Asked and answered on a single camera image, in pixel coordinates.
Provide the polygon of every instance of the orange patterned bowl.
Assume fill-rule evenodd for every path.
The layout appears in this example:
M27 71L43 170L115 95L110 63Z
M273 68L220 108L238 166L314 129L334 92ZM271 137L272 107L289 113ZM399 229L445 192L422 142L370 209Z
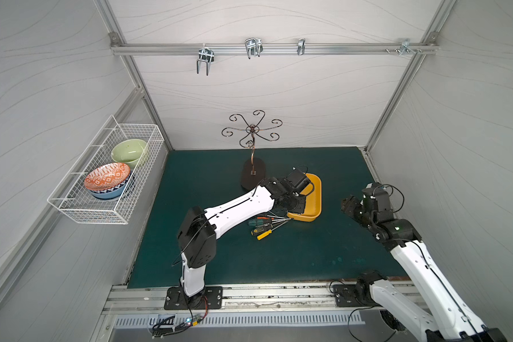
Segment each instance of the orange patterned bowl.
M123 162L113 162L91 171L84 185L88 190L101 191L113 188L129 177L129 166Z

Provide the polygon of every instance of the bowl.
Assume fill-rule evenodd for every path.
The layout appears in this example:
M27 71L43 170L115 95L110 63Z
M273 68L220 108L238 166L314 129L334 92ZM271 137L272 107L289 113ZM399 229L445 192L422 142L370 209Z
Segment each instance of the bowl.
M129 165L131 170L134 170L137 164L143 165L146 161L146 154L143 156L145 148L146 141L144 140L125 140L114 146L112 152L110 152L110 156L112 157L113 161L123 162Z
M131 169L123 162L113 162L91 171L84 180L84 186L89 191L101 191L117 187L126 181Z
M107 201L117 201L122 195L122 192L124 192L123 197L128 197L131 195L131 191L135 187L135 175L132 174L128 179L123 183L122 186L118 187L117 189L114 189L109 192L93 192L89 191L90 194L92 194L95 198L99 200L107 200Z

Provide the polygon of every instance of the green bowl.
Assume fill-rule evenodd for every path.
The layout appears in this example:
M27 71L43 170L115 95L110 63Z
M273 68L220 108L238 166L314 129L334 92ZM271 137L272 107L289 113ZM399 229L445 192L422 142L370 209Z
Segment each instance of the green bowl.
M146 147L146 141L141 139L130 139L122 141L121 143L114 146L110 156L115 162L124 162L129 165L131 171L135 169L137 164L143 165L146 161L147 154L143 156L144 148Z

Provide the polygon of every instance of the wall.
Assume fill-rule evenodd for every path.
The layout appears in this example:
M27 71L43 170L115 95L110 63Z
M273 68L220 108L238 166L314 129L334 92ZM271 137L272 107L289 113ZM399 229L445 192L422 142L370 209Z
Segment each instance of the wall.
M133 90L95 4L0 1L0 267Z
M126 122L151 123L142 103ZM162 148L128 225L76 224L61 216L0 309L0 341L89 341L110 287L130 271L165 157Z
M0 268L133 88L91 0L0 1ZM151 123L142 103L128 121ZM129 225L61 217L3 302L0 341L89 339L128 271L162 171L152 169Z
M420 41L439 0L110 0L128 43L389 43ZM263 109L277 142L257 147L364 146L408 59L384 56L218 56L209 76L195 56L140 56L137 65L176 149L241 148L229 116ZM255 124L257 120L247 119Z
M513 0L459 1L439 45L370 155L462 298L513 341Z

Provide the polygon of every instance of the yellow screwdriver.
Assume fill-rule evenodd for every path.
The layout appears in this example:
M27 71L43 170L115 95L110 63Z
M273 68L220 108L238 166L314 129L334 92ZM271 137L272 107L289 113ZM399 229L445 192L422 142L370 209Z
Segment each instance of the yellow screwdriver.
M281 222L281 223L279 223L277 226L273 227L272 229L269 229L269 230L265 231L264 233L260 234L260 235L259 235L259 236L257 236L256 238L257 238L258 240L262 240L262 239L264 239L264 238L265 238L265 237L267 237L268 235L272 234L272 231L273 231L273 230L275 230L275 229L277 229L277 228L281 227L283 224L285 224L285 223L287 223L287 222L288 222L288 221L285 221L285 222Z

